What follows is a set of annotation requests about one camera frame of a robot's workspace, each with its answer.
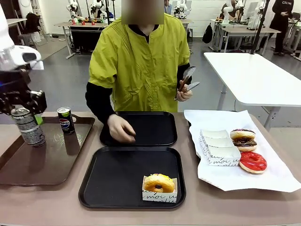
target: yellow-green shirt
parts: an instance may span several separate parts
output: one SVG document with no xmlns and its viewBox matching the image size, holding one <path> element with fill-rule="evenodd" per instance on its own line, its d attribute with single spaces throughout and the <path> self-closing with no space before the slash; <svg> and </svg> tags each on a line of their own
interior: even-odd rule
<svg viewBox="0 0 301 226">
<path fill-rule="evenodd" d="M 90 83 L 113 88 L 115 111 L 177 111 L 178 66 L 189 63 L 182 22 L 168 14 L 149 43 L 121 18 L 106 27 L 90 62 Z"/>
</svg>

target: soda can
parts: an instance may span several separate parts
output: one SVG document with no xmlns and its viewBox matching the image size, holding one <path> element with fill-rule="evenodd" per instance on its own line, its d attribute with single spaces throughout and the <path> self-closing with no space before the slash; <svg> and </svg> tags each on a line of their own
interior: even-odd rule
<svg viewBox="0 0 301 226">
<path fill-rule="evenodd" d="M 19 128 L 25 143 L 38 147 L 45 144 L 45 135 L 31 112 L 24 108 L 11 110 L 11 115 Z"/>
<path fill-rule="evenodd" d="M 68 135 L 74 133 L 75 129 L 71 109 L 69 107 L 60 107 L 57 110 L 57 114 L 64 134 Z"/>
</svg>

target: donut in paper box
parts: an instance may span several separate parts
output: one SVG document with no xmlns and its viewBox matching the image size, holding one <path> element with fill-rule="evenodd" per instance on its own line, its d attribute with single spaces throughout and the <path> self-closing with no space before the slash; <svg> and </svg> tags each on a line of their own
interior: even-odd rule
<svg viewBox="0 0 301 226">
<path fill-rule="evenodd" d="M 238 166 L 241 154 L 227 131 L 201 130 L 199 141 L 210 166 Z"/>
<path fill-rule="evenodd" d="M 177 194 L 176 178 L 171 179 L 162 174 L 152 174 L 149 177 L 143 177 L 142 200 L 176 203 Z"/>
</svg>

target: donut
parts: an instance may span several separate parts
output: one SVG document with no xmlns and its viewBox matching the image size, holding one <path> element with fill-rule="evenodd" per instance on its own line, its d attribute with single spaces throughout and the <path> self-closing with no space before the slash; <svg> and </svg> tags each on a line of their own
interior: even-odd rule
<svg viewBox="0 0 301 226">
<path fill-rule="evenodd" d="M 144 190 L 150 192 L 171 193 L 174 192 L 174 182 L 163 174 L 152 174 L 144 180 Z"/>
<path fill-rule="evenodd" d="M 249 129 L 235 129 L 230 132 L 230 137 L 232 140 L 238 140 L 238 139 L 254 140 L 255 133 Z"/>
<path fill-rule="evenodd" d="M 263 173 L 267 168 L 267 161 L 254 152 L 242 152 L 239 165 L 242 169 L 250 173 Z"/>
<path fill-rule="evenodd" d="M 239 149 L 240 152 L 253 152 L 257 148 L 257 143 L 254 140 L 233 140 L 233 144 Z"/>
</svg>

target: tongs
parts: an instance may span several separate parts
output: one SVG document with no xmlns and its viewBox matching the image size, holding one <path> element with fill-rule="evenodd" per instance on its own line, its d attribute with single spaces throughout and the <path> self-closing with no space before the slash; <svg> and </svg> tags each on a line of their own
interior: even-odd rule
<svg viewBox="0 0 301 226">
<path fill-rule="evenodd" d="M 180 85 L 178 91 L 181 92 L 184 88 L 184 85 L 188 82 L 188 80 L 191 78 L 192 74 L 195 72 L 196 70 L 196 67 L 195 66 L 192 66 L 192 67 L 189 67 L 187 68 L 185 71 L 184 71 L 184 74 L 183 74 L 183 82 L 182 84 Z M 186 91 L 188 92 L 189 90 L 192 90 L 193 88 L 195 88 L 196 86 L 199 85 L 199 82 L 194 82 L 190 85 L 188 85 L 188 87 L 186 88 Z"/>
</svg>

